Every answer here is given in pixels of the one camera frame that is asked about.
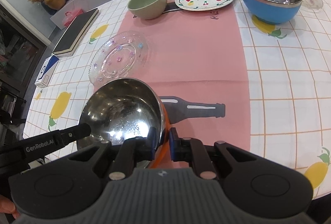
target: pink table runner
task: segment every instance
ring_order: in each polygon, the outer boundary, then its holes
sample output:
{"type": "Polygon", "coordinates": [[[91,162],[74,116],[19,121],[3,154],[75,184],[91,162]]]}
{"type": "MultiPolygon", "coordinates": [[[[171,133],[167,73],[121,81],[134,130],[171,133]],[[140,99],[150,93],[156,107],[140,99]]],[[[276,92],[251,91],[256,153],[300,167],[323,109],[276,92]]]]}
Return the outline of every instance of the pink table runner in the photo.
{"type": "Polygon", "coordinates": [[[135,78],[159,96],[225,104],[223,118],[188,118],[174,124],[180,137],[195,137],[206,145],[225,140],[249,150],[248,76],[233,5],[209,12],[180,10],[153,20],[127,12],[119,32],[127,30],[143,33],[149,42],[149,60],[135,78]]]}

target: lemon print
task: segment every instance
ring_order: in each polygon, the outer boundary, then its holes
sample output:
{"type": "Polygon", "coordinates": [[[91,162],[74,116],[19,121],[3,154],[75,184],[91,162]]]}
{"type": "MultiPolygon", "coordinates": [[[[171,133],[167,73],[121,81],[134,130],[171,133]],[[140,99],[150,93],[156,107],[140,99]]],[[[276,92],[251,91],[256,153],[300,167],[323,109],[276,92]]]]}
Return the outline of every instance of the lemon print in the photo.
{"type": "Polygon", "coordinates": [[[263,33],[267,33],[269,36],[276,37],[278,39],[283,39],[286,37],[287,34],[284,36],[281,36],[282,32],[279,29],[276,29],[275,25],[265,23],[261,20],[259,20],[255,15],[252,16],[252,22],[263,33]]]}
{"type": "Polygon", "coordinates": [[[51,114],[49,115],[49,123],[48,123],[49,131],[51,131],[50,127],[56,124],[54,119],[58,119],[66,110],[70,97],[71,97],[71,93],[61,92],[60,95],[55,100],[55,103],[51,110],[51,114]]]}
{"type": "Polygon", "coordinates": [[[313,189],[317,188],[324,180],[330,165],[330,151],[322,147],[326,153],[318,156],[322,161],[312,164],[304,173],[312,184],[313,189]]]}
{"type": "Polygon", "coordinates": [[[39,100],[39,99],[40,99],[41,94],[42,94],[42,89],[41,89],[40,92],[37,94],[37,96],[36,96],[36,100],[39,100]]]}
{"type": "Polygon", "coordinates": [[[89,44],[92,44],[100,35],[102,35],[105,30],[107,29],[108,24],[102,25],[101,27],[97,28],[90,37],[89,44]]]}

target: black notebook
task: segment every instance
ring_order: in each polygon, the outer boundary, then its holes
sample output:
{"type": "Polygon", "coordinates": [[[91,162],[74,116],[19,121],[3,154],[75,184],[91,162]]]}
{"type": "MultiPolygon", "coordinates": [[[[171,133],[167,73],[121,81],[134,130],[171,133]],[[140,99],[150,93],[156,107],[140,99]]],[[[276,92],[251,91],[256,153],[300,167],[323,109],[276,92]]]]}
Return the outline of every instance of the black notebook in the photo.
{"type": "Polygon", "coordinates": [[[92,9],[86,13],[75,17],[69,27],[66,29],[61,39],[53,50],[53,54],[58,58],[72,56],[80,41],[84,37],[84,33],[90,28],[97,18],[99,10],[92,9]]]}

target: bottle print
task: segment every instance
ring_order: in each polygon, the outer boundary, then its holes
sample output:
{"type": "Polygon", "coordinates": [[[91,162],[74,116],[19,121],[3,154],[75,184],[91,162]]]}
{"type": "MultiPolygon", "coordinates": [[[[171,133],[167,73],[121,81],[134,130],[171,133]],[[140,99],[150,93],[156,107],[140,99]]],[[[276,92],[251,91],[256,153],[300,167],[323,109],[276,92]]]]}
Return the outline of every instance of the bottle print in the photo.
{"type": "Polygon", "coordinates": [[[169,117],[170,124],[187,118],[225,117],[225,104],[193,103],[175,96],[160,97],[169,117]]]}

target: floor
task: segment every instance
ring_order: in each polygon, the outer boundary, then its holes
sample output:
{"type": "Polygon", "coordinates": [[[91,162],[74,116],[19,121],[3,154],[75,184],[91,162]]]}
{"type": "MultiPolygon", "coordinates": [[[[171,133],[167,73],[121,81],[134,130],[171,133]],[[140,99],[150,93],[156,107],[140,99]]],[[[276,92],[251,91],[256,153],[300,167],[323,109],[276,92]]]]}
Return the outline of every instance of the floor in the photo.
{"type": "MultiPolygon", "coordinates": [[[[54,47],[56,46],[56,44],[58,43],[58,41],[60,40],[60,38],[62,37],[62,35],[64,34],[66,29],[63,30],[58,30],[56,34],[51,34],[50,36],[50,40],[51,40],[51,44],[46,48],[46,50],[44,51],[44,54],[42,55],[35,71],[34,74],[31,78],[31,81],[29,83],[29,86],[26,90],[26,93],[24,95],[24,99],[26,100],[26,104],[22,113],[22,118],[26,118],[28,115],[28,111],[29,111],[29,107],[32,101],[32,98],[34,96],[34,91],[36,89],[36,86],[34,84],[34,82],[37,79],[37,75],[42,67],[42,64],[44,63],[45,59],[48,58],[49,56],[51,56],[54,47]]],[[[12,131],[14,131],[15,133],[18,134],[19,139],[23,138],[23,129],[24,129],[24,124],[21,124],[19,127],[13,127],[11,128],[12,131]]]]}

